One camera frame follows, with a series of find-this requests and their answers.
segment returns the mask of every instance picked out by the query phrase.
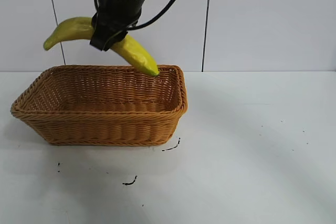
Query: white tabletop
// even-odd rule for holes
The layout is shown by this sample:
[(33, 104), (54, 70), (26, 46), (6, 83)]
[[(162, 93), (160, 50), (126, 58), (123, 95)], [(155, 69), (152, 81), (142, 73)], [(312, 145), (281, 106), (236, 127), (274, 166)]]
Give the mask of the white tabletop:
[(0, 73), (1, 224), (336, 223), (335, 72), (186, 73), (150, 148), (48, 145), (9, 113), (37, 76)]

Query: woven basket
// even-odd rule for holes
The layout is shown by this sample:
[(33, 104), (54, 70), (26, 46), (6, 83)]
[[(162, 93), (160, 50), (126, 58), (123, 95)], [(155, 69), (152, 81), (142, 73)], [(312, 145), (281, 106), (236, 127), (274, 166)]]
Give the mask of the woven basket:
[(53, 67), (11, 113), (53, 145), (161, 145), (186, 112), (187, 98), (181, 69), (159, 70), (149, 77), (132, 67)]

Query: white tile wall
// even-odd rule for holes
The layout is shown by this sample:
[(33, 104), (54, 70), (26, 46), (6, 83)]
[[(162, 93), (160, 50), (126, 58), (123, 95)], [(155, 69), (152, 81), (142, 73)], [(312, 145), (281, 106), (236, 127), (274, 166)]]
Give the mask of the white tile wall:
[(43, 42), (55, 29), (51, 0), (0, 0), (0, 71), (42, 71), (63, 64), (60, 47)]
[[(92, 16), (93, 0), (54, 0), (59, 21)], [(141, 22), (169, 0), (147, 0)], [(56, 27), (51, 0), (1, 0), (0, 71), (42, 71), (63, 64), (44, 40)], [(205, 71), (336, 69), (336, 0), (211, 0)], [(131, 32), (157, 59), (200, 71), (207, 0), (178, 0), (156, 24)], [(68, 64), (127, 64), (88, 41), (64, 43)]]
[[(59, 21), (76, 16), (92, 16), (93, 0), (54, 0)], [(139, 22), (155, 16), (169, 0), (146, 0)], [(160, 64), (179, 65), (185, 71), (202, 69), (207, 0), (177, 0), (157, 23), (130, 34)], [(127, 64), (113, 52), (99, 52), (88, 41), (63, 43), (67, 64)]]
[(211, 0), (205, 71), (336, 69), (336, 0)]

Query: yellow banana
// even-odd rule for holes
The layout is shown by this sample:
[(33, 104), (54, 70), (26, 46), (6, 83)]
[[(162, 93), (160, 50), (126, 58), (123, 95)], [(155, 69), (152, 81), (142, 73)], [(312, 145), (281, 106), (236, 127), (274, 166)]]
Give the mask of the yellow banana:
[[(91, 18), (77, 17), (60, 23), (52, 35), (44, 42), (43, 47), (49, 50), (63, 41), (88, 39), (93, 36), (94, 29)], [(158, 66), (153, 57), (130, 35), (126, 35), (121, 42), (115, 43), (111, 50), (115, 51), (138, 71), (151, 76), (159, 74)]]

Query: black scratch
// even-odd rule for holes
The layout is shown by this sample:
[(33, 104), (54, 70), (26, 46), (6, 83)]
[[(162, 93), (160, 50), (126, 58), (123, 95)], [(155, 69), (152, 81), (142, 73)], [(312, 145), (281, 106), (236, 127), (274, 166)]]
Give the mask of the black scratch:
[(162, 150), (162, 151), (163, 151), (163, 152), (165, 152), (165, 151), (171, 151), (171, 150), (177, 148), (177, 147), (179, 146), (179, 144), (180, 144), (180, 141), (181, 141), (181, 138), (180, 138), (180, 137), (179, 137), (178, 139), (179, 139), (179, 142), (177, 143), (177, 145), (176, 145), (175, 147), (173, 147), (173, 148), (169, 148), (169, 149), (166, 149), (166, 150)]
[(122, 183), (124, 186), (131, 186), (131, 185), (133, 185), (134, 183), (135, 183), (135, 181), (136, 181), (136, 179), (138, 178), (138, 176), (136, 176), (135, 178), (134, 178), (134, 180), (133, 180), (133, 182), (132, 183)]

